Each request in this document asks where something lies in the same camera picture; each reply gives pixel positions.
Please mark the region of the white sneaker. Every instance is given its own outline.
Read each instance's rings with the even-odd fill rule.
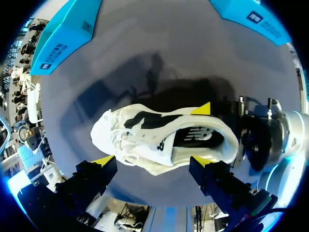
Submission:
[[[191,115],[195,109],[160,113],[134,104],[109,110],[94,124],[92,143],[121,163],[153,175],[188,165],[192,155],[233,162],[239,144],[232,130],[216,117]]]

